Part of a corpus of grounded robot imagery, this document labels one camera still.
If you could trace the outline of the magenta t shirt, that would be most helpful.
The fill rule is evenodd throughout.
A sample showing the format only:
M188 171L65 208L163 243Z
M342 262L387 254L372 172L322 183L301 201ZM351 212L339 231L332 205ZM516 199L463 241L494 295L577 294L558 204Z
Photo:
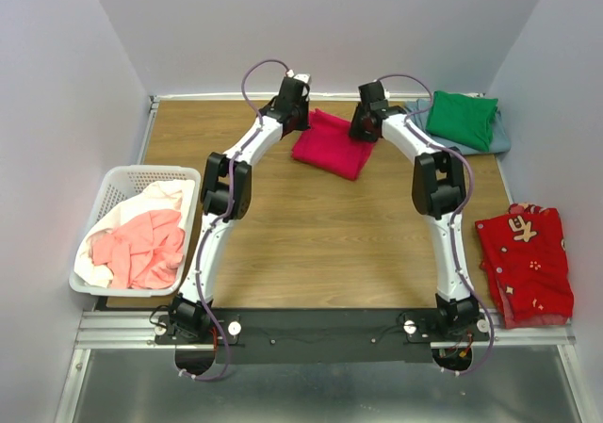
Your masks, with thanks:
M371 156L374 143L349 136L350 123L314 109L309 113L309 129L301 133L291 157L301 163L355 181Z

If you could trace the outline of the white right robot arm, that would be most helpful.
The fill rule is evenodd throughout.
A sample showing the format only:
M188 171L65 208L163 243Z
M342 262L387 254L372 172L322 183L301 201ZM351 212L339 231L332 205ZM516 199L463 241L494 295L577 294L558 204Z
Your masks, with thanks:
M383 83L375 80L359 87L349 137L374 142L383 138L413 163L412 201L426 221L437 270L433 328L452 340L480 316L464 251L463 210L472 196L474 179L466 159L430 138L414 123L417 112L392 106Z

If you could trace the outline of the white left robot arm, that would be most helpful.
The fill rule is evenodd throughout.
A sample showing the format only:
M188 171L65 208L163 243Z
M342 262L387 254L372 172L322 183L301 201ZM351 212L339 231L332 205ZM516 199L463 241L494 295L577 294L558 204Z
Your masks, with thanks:
M255 110L255 120L241 139L206 159L199 239L168 311L174 333L189 343L202 341L214 326L209 310L220 260L236 223L251 205L253 167L283 137L309 128L310 83L309 74L288 71L277 95Z

